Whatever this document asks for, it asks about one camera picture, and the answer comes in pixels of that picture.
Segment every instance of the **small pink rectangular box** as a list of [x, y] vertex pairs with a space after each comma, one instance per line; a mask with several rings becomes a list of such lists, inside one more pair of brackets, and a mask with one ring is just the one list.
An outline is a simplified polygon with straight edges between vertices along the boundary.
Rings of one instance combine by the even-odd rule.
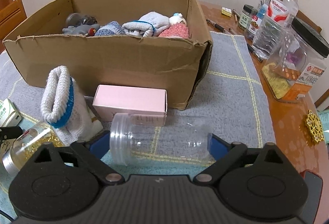
[[157, 88], [138, 88], [99, 85], [93, 101], [99, 116], [112, 121], [116, 113], [152, 116], [155, 125], [164, 125], [167, 115], [167, 91]]

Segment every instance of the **yellow eraser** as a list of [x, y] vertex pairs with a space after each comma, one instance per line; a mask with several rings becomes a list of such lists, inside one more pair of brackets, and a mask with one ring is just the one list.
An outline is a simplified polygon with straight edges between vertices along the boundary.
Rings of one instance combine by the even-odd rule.
[[222, 14], [231, 17], [232, 16], [232, 10], [229, 8], [222, 7]]

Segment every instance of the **table surface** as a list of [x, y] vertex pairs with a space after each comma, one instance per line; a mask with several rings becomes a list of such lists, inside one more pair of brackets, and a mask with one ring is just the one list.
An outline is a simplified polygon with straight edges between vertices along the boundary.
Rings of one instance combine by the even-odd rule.
[[[211, 3], [201, 2], [201, 7], [206, 18], [218, 23], [227, 31], [233, 29], [237, 34], [243, 35], [234, 21], [234, 17], [228, 17], [221, 13], [221, 6]], [[212, 31], [216, 28], [208, 24]], [[318, 145], [313, 145], [309, 132], [304, 124], [308, 110], [316, 112], [313, 101], [309, 95], [299, 103], [284, 103], [277, 101], [271, 93], [262, 73], [264, 65], [260, 63], [252, 54], [251, 59], [255, 65], [263, 90], [269, 101], [269, 111], [272, 118], [276, 144], [280, 150], [288, 157], [296, 170], [302, 172], [311, 170], [323, 179], [323, 189], [320, 206], [315, 218], [315, 224], [323, 224], [329, 218], [329, 160], [328, 150], [322, 141]]]

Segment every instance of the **white knit glove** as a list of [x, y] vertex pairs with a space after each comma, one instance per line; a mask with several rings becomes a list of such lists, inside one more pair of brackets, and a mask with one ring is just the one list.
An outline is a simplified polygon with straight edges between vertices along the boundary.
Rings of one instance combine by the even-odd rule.
[[162, 31], [170, 27], [169, 17], [156, 12], [150, 12], [137, 21], [131, 21], [122, 25], [126, 35], [143, 37], [156, 37]]
[[67, 67], [50, 71], [41, 101], [41, 114], [65, 144], [89, 140], [92, 120], [86, 101]]

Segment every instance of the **pink fuzzy sock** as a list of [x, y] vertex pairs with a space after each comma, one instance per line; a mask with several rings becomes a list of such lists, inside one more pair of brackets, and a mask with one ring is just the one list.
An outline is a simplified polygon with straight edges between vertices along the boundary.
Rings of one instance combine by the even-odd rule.
[[189, 28], [184, 23], [180, 22], [162, 31], [159, 37], [188, 39], [190, 37]]

